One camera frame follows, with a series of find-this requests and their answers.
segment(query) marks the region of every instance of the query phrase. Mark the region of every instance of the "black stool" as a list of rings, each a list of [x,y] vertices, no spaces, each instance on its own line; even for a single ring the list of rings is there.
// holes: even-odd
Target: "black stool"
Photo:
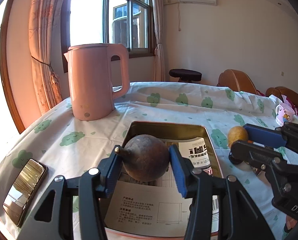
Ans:
[[[171,69],[169,71],[169,75],[172,77],[178,77],[178,82],[192,83],[192,81],[201,80],[200,72],[183,68]]]

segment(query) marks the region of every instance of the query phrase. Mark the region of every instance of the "curtain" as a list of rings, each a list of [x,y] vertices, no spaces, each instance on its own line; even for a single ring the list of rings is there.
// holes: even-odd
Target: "curtain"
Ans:
[[[31,0],[29,47],[32,77],[41,114],[62,101],[59,77],[51,66],[51,42],[63,0]]]
[[[152,0],[153,3],[153,21],[154,33],[156,36],[157,47],[154,50],[154,69],[153,80],[165,81],[165,59],[162,47],[162,33],[163,33],[163,0]]]

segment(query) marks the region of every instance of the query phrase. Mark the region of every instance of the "brown leather sofa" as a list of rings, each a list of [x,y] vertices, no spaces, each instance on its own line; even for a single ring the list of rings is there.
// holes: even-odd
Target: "brown leather sofa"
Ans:
[[[257,90],[251,79],[240,70],[225,70],[219,76],[217,87],[229,87],[235,92],[244,91],[257,95]]]
[[[283,100],[281,95],[285,95],[288,97],[293,104],[298,107],[298,94],[286,87],[275,87],[275,88],[268,88],[266,91],[266,96],[269,97],[270,95],[274,95],[278,97],[280,100]]]

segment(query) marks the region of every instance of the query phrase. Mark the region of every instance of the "kettle spout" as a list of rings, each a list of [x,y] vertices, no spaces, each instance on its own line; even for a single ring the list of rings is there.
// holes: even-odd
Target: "kettle spout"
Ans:
[[[66,57],[67,62],[69,62],[69,52],[63,54]]]

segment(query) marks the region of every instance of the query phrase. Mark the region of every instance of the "round brown fruit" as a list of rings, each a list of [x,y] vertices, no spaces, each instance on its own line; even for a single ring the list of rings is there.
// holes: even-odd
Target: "round brown fruit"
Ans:
[[[151,135],[135,136],[117,154],[122,157],[126,172],[135,180],[153,181],[168,169],[168,148],[161,140]]]
[[[234,126],[229,130],[228,132],[229,148],[231,148],[231,145],[237,140],[248,141],[248,133],[246,129],[242,126]]]

